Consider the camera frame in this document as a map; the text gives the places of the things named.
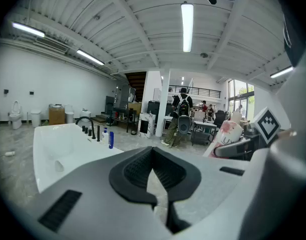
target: window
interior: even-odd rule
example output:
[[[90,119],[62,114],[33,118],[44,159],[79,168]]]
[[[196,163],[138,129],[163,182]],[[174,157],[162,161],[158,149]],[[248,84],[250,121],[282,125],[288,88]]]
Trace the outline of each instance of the window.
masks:
[[[228,82],[228,91],[229,91],[228,96],[230,98],[234,97],[234,80]]]
[[[252,120],[254,118],[254,86],[239,80],[228,82],[228,110],[236,111],[240,105],[243,106],[241,114],[243,118]]]

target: blue bottle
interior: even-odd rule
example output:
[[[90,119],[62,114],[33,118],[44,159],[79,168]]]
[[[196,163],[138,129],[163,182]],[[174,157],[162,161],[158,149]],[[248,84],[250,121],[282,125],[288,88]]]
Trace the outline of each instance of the blue bottle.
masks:
[[[112,149],[114,147],[114,133],[112,131],[109,132],[109,145],[108,147]]]

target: railing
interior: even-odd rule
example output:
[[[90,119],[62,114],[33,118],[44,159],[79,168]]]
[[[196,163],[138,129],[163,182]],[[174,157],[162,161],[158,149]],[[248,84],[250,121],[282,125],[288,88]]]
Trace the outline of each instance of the railing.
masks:
[[[221,97],[221,92],[219,90],[211,90],[211,89],[203,89],[203,88],[196,88],[196,87],[187,87],[187,86],[180,86],[180,85],[170,85],[168,87],[168,92],[169,93],[180,93],[182,88],[186,88],[187,94],[191,95],[203,95],[203,96],[209,96],[209,97],[214,97],[214,98],[220,98]]]

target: shoe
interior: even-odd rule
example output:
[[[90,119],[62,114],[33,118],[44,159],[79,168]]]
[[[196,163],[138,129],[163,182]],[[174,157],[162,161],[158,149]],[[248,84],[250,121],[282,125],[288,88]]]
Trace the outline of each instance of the shoe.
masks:
[[[162,144],[165,146],[169,146],[169,144],[167,144],[165,141],[162,140]]]

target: brown box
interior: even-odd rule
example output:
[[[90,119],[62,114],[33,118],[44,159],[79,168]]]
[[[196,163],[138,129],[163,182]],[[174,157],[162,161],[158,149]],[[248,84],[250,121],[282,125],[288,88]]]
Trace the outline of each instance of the brown box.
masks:
[[[50,107],[49,113],[49,125],[62,125],[65,123],[65,109],[63,107]]]
[[[141,113],[142,103],[128,103],[128,109],[136,110],[136,115]]]

